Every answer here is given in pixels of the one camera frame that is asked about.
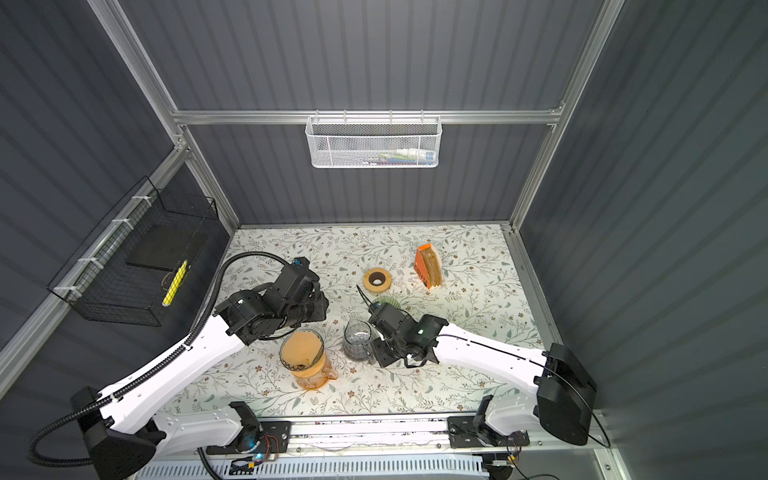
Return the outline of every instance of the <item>glass beaker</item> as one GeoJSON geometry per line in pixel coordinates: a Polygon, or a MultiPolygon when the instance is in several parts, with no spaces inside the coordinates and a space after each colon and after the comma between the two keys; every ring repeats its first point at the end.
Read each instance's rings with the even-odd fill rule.
{"type": "Polygon", "coordinates": [[[351,319],[344,329],[342,350],[346,358],[354,362],[367,360],[370,364],[375,363],[376,360],[373,358],[371,347],[371,336],[371,326],[367,322],[351,319]]]}
{"type": "Polygon", "coordinates": [[[298,329],[288,335],[280,347],[280,361],[305,390],[318,389],[339,378],[326,355],[323,338],[314,330],[298,329]]]}

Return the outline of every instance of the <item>black wire basket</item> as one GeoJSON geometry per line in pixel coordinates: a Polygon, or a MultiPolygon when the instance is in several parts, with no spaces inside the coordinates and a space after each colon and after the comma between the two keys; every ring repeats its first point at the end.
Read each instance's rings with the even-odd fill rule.
{"type": "Polygon", "coordinates": [[[102,245],[70,259],[77,273],[62,268],[48,290],[88,320],[160,326],[195,260],[215,243],[216,202],[155,188],[134,199],[136,207],[112,220],[118,225],[102,245]]]}

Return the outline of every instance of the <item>white wire basket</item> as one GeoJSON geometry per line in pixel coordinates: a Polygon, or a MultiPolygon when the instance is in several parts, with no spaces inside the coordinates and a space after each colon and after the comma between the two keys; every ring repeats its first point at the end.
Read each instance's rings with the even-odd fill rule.
{"type": "Polygon", "coordinates": [[[437,167],[440,117],[317,114],[306,121],[312,165],[318,168],[437,167]]]}

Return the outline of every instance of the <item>wire mesh basket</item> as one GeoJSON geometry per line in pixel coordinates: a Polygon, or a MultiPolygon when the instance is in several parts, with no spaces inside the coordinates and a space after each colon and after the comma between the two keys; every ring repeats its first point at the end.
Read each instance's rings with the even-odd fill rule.
{"type": "Polygon", "coordinates": [[[71,259],[78,274],[63,280],[62,269],[48,290],[88,320],[159,326],[181,303],[173,300],[195,260],[215,243],[216,203],[154,188],[133,198],[139,203],[112,220],[117,227],[96,251],[71,259]]]}
{"type": "Polygon", "coordinates": [[[437,167],[441,136],[440,117],[318,114],[306,121],[318,168],[437,167]]]}

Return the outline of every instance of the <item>orange box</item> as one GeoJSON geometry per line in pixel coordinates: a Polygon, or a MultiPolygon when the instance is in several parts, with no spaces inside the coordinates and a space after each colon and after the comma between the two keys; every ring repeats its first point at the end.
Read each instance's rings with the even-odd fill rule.
{"type": "Polygon", "coordinates": [[[442,263],[440,255],[431,243],[421,245],[416,251],[416,260],[413,262],[413,269],[419,276],[427,290],[442,285],[442,263]]]}

